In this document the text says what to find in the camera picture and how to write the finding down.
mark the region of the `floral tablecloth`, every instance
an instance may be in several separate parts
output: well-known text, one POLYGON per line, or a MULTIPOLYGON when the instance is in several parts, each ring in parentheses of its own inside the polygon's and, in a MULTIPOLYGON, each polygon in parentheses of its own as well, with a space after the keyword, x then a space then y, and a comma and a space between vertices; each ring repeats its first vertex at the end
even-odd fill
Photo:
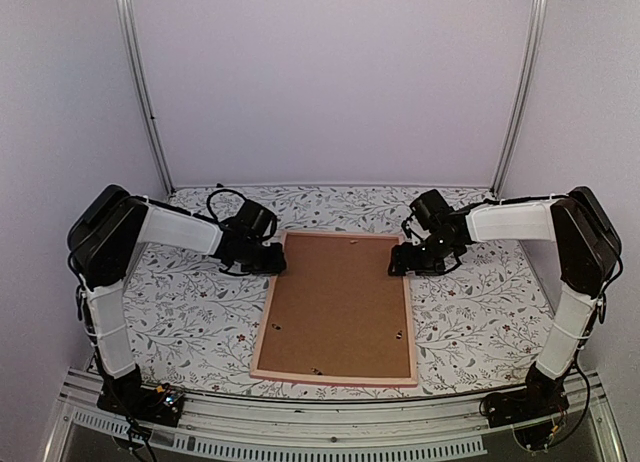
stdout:
MULTIPOLYGON (((273 210, 279 229, 400 233, 408 204, 425 188, 242 187, 273 210)), ((210 189, 183 189, 170 203, 206 214, 210 189)), ((441 189, 454 207, 486 190, 441 189)), ((222 217, 241 201, 215 198, 222 217)), ((149 245, 125 293, 132 348, 145 380, 199 391, 298 399, 459 394, 523 381, 551 327, 549 305, 518 243, 476 244, 441 277, 412 277, 420 383, 413 389, 327 387, 249 377, 268 287, 264 277, 219 273, 209 257, 149 245)))

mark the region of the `robotic arm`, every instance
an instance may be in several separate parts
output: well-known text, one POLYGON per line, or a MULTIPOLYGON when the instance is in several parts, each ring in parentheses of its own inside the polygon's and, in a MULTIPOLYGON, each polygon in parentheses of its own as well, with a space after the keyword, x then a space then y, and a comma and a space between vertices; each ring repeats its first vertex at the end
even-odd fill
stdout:
MULTIPOLYGON (((562 295, 547 342, 526 377, 526 387, 508 394, 492 393, 482 412, 491 427, 513 424, 564 411, 569 404, 563 381, 586 343, 598 314, 604 321, 606 287, 620 274, 622 244, 602 206, 587 187, 567 195, 485 200, 453 210, 437 190, 420 195, 402 224, 408 238, 393 248, 389 275, 442 275, 460 266, 460 256, 472 243, 497 239, 556 242, 562 269, 562 295), (426 238, 409 225, 416 219, 426 238), (456 265, 446 268, 452 255, 456 265), (613 275, 616 264, 619 271, 613 275)), ((524 447, 549 446, 553 424, 516 431, 524 447)))
POLYGON ((209 255, 220 259, 227 267, 221 272, 230 275, 275 275, 286 268, 282 245, 264 244, 275 233, 275 214, 229 189, 213 192, 207 205, 220 192, 231 192, 244 201, 238 213, 224 221, 213 212, 212 217, 192 214, 111 185, 71 228, 68 262, 80 282, 78 316, 84 318, 105 381, 98 407, 172 426, 182 410, 180 390, 168 384, 153 391, 142 388, 129 345, 122 295, 138 244, 153 242, 209 255), (240 264, 241 273, 230 272, 235 263, 240 264))

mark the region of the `white arm segment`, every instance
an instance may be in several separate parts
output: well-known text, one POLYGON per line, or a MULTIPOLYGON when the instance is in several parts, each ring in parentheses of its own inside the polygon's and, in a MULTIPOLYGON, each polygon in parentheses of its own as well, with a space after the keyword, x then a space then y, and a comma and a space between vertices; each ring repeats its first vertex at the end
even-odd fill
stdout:
POLYGON ((551 206, 557 200, 521 204, 485 205, 472 209, 466 217, 471 240, 498 239, 556 240, 551 206))
MULTIPOLYGON (((138 243, 155 242, 201 254, 215 253, 222 231, 205 220, 149 205, 138 243)), ((107 374, 122 377, 135 369, 122 306, 123 281, 86 290, 102 365, 107 374)))
POLYGON ((155 242, 200 254, 215 253, 221 239, 217 225, 155 205, 149 205, 138 235, 138 243, 155 242))
POLYGON ((551 332, 536 360, 540 372, 552 380, 563 375, 573 362, 598 299, 592 299, 562 284, 562 295, 551 332))

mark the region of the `white wall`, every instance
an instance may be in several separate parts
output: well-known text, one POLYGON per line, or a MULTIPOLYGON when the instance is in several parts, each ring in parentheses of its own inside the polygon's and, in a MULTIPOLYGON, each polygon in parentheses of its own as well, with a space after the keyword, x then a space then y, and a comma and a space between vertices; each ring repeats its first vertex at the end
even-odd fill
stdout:
POLYGON ((491 184, 532 0, 133 0, 177 185, 491 184))
MULTIPOLYGON (((549 0, 542 47, 507 196, 589 185, 623 242, 625 273, 608 292, 587 355, 597 366, 629 460, 640 460, 640 0, 549 0)), ((549 246, 529 246, 557 294, 549 246)))
POLYGON ((110 182, 160 195, 114 0, 0 0, 0 460, 32 462, 76 320, 66 234, 110 182))

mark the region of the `small object on board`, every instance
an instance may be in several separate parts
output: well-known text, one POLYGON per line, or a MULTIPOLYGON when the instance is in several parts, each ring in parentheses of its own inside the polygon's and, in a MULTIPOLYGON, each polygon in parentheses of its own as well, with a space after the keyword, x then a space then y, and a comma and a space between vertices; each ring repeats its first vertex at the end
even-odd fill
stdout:
POLYGON ((399 240, 384 234, 285 233, 288 269, 269 284, 251 376, 415 387, 409 284, 387 275, 399 240))

